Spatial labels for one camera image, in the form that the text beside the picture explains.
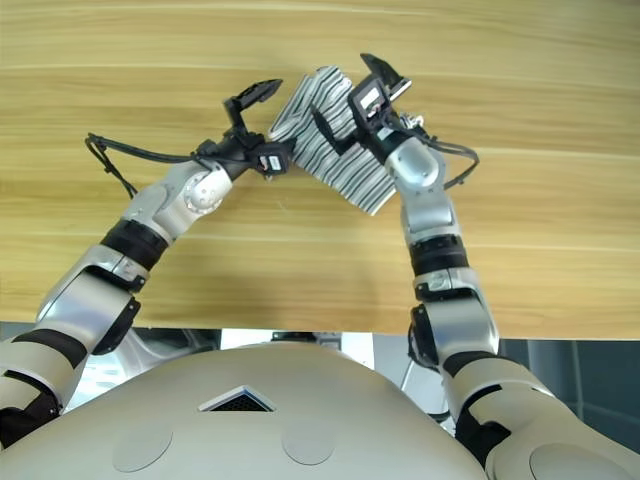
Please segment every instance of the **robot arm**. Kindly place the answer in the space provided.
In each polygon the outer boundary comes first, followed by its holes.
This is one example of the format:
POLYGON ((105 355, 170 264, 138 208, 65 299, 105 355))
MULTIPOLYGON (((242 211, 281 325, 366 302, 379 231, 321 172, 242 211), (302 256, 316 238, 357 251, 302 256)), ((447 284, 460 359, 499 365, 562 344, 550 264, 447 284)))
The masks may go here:
POLYGON ((445 193, 456 182, 445 182, 442 152, 469 150, 438 142, 399 116, 391 102, 410 81, 376 57, 363 59, 372 75, 348 99, 357 125, 352 138, 336 140, 326 120, 314 117, 337 150, 354 141, 368 148, 402 197, 420 302, 411 311, 409 352, 441 372, 456 438, 491 479, 640 478, 640 456, 584 425, 525 367, 497 355, 498 331, 445 193))
POLYGON ((266 143, 246 130, 240 115, 280 83, 262 82, 227 100, 233 126, 223 141, 206 141, 197 158, 137 194, 100 244, 49 292, 34 329, 0 346, 0 450, 59 416, 87 356, 112 351, 131 327, 140 309, 134 294, 163 252, 218 208, 235 178, 249 168, 265 176, 286 171, 290 145, 266 143))

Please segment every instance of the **striped cloth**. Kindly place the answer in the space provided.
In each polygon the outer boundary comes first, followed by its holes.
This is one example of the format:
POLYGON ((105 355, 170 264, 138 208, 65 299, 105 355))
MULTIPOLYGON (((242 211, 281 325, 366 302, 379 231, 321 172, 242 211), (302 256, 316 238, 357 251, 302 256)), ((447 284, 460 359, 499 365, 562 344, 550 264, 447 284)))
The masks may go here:
POLYGON ((319 132, 311 105, 331 125, 336 138, 356 128, 347 96, 352 84, 338 67, 322 67, 302 79, 269 130, 274 141, 296 138, 293 161, 318 180, 337 190, 353 205, 375 215, 395 193, 393 180, 368 151, 356 143, 338 155, 319 132))

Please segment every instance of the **white robot body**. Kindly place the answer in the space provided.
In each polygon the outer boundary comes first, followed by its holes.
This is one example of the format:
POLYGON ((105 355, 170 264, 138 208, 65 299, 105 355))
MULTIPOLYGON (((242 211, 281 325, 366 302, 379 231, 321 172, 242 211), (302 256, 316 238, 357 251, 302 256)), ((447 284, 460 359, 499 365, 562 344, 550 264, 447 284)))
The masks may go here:
POLYGON ((3 452, 0 471, 15 480, 486 478, 380 374, 296 343, 156 367, 28 435, 3 452), (262 408, 217 410, 231 403, 262 408))

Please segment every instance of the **wood grain surface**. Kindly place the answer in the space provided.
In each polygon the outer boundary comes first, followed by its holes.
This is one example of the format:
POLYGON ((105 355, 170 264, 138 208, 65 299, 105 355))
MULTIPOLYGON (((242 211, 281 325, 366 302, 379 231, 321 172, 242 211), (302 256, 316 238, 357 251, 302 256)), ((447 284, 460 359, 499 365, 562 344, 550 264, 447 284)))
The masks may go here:
MULTIPOLYGON (((87 131, 186 153, 224 131, 224 98, 283 78, 247 115, 266 131, 302 74, 358 80, 362 51, 414 80, 399 108, 482 156, 452 196, 502 335, 640 338, 632 0, 0 0, 0 320, 32 321, 126 207, 87 131)), ((165 170, 114 159, 136 185, 165 170)), ((404 333, 398 200, 368 217, 300 170, 247 174, 165 254, 136 322, 404 333)))

